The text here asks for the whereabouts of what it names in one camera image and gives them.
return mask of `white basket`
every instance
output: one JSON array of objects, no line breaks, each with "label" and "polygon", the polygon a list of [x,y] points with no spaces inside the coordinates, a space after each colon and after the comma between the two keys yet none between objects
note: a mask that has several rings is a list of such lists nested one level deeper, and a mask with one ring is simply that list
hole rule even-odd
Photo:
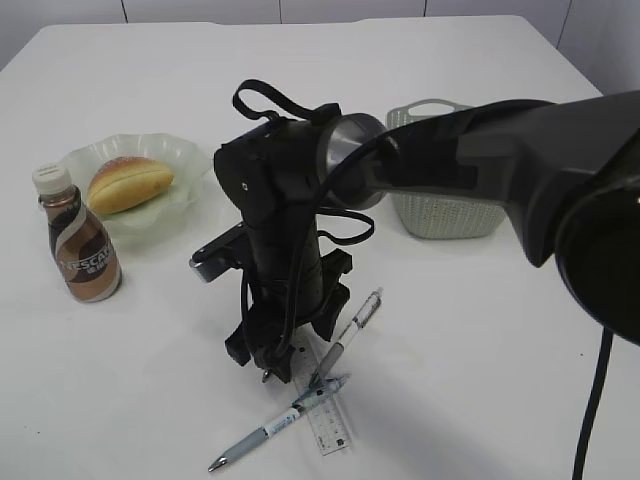
[{"label": "white basket", "polygon": [[[398,128],[429,118],[412,115],[415,107],[435,104],[454,111],[469,107],[447,100],[428,99],[396,108],[387,114],[387,128]],[[392,194],[393,204],[405,228],[418,237],[429,239],[484,237],[495,231],[505,218],[502,207],[467,200],[436,196]]]}]

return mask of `bread roll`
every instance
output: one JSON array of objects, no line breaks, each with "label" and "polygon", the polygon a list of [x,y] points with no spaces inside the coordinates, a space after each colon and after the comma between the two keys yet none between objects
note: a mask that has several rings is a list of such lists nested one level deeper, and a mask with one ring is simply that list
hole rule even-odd
[{"label": "bread roll", "polygon": [[118,157],[98,171],[89,185],[89,208],[107,214],[126,210],[165,192],[173,172],[144,157]]}]

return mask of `coffee bottle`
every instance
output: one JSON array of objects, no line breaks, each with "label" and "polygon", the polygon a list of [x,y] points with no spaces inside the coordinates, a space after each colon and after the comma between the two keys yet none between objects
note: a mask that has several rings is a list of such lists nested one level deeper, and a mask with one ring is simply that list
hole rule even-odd
[{"label": "coffee bottle", "polygon": [[49,164],[33,172],[49,220],[51,253],[72,295],[81,302],[110,297],[122,272],[107,231],[80,198],[69,171]]}]

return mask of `bottle cap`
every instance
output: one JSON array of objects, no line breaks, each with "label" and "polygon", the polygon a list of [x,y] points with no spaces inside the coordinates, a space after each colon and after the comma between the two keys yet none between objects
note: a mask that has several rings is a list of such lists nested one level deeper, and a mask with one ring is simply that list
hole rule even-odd
[{"label": "bottle cap", "polygon": [[32,179],[40,195],[62,193],[73,185],[69,170],[57,163],[49,163],[38,168],[33,172]]}]

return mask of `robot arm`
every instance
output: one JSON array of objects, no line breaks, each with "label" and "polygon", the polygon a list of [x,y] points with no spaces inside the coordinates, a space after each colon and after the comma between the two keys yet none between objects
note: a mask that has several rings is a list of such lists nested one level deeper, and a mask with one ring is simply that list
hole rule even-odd
[{"label": "robot arm", "polygon": [[[302,120],[253,112],[243,89]],[[307,110],[250,80],[234,105],[268,121],[223,145],[214,166],[243,222],[198,250],[205,281],[241,268],[253,306],[226,342],[230,355],[290,379],[293,329],[325,340],[349,298],[351,257],[320,256],[320,205],[361,210],[385,192],[502,205],[534,266],[555,253],[567,288],[596,320],[640,343],[640,92],[564,105],[508,101],[387,132],[337,104]]]}]

